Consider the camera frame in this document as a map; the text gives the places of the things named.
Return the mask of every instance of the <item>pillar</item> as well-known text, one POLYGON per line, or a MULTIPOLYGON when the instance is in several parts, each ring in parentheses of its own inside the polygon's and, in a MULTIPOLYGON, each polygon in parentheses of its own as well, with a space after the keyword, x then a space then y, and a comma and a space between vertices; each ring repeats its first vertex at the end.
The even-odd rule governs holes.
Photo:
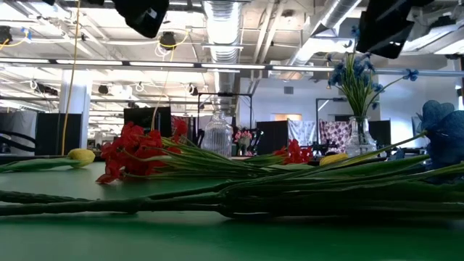
MULTIPOLYGON (((59 93, 59 112, 66 113, 67 98, 70 92, 71 70, 63 70, 61 91, 59 93)), ((87 148, 88 116, 90 114, 90 99, 92 92, 92 74, 88 71, 76 70, 72 83, 72 93, 69 113, 82 114, 80 125, 80 147, 87 148)))

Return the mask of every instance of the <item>green tabletop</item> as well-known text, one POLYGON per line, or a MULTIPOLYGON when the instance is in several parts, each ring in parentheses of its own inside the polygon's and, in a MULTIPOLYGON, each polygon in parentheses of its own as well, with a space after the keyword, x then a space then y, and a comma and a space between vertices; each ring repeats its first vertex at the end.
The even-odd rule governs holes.
MULTIPOLYGON (((0 174, 0 190, 123 199, 207 182, 100 186, 103 163, 80 170, 0 174)), ((84 213, 0 218, 0 256, 15 260, 464 260, 464 223, 263 223, 207 212, 84 213)))

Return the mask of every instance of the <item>leaf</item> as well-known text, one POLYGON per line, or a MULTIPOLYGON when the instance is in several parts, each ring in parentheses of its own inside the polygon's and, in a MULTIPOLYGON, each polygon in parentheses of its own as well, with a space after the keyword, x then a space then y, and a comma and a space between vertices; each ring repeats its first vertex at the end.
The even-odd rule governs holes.
POLYGON ((34 171, 34 170, 48 170, 53 167, 71 166, 79 164, 80 161, 69 158, 57 159, 29 159, 19 162, 13 162, 5 165, 0 165, 0 172, 5 171, 34 171))
POLYGON ((268 167, 262 167, 263 170, 273 171, 275 169, 279 170, 309 170, 314 168, 308 164, 288 164, 288 165, 271 165, 268 167))

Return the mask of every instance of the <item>light fixture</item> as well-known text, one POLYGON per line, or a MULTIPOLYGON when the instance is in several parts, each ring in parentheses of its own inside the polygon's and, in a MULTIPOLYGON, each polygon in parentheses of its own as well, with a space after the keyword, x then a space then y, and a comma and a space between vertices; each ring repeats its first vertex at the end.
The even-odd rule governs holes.
POLYGON ((133 66, 147 67, 193 67, 193 63, 188 62, 130 62, 133 66))
MULTIPOLYGON (((59 64, 72 65, 74 60, 57 60, 59 64)), ((92 60, 76 60, 77 65, 123 65, 121 61, 92 61, 92 60)))
POLYGON ((330 67, 313 67, 313 66, 273 66, 271 70, 286 70, 299 72, 333 72, 330 67))
POLYGON ((50 63, 47 59, 0 58, 0 62, 11 63, 50 63))
POLYGON ((209 73, 240 73, 240 70, 231 70, 231 69, 208 69, 209 73))
POLYGON ((264 70, 265 65, 228 65, 228 64, 202 64, 203 68, 215 69, 250 69, 250 70, 264 70))

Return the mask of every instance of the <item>flower stem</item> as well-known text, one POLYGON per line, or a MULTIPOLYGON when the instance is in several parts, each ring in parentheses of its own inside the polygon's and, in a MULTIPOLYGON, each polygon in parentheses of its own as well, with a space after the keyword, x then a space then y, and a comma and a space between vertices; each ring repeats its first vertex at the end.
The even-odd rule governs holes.
POLYGON ((379 96, 380 93, 381 93, 382 91, 385 91, 385 89, 386 89, 387 87, 389 87, 390 85, 395 84, 395 83, 401 81, 402 79, 403 79, 403 77, 401 77, 400 79, 397 79, 397 80, 392 81, 391 83, 389 83, 389 84, 387 84, 386 86, 384 86, 376 95, 374 95, 374 97, 372 97, 372 99, 366 104, 366 106, 365 106, 365 108, 364 108, 364 115, 366 115, 366 114, 368 113, 369 106, 376 100, 377 96, 379 96))

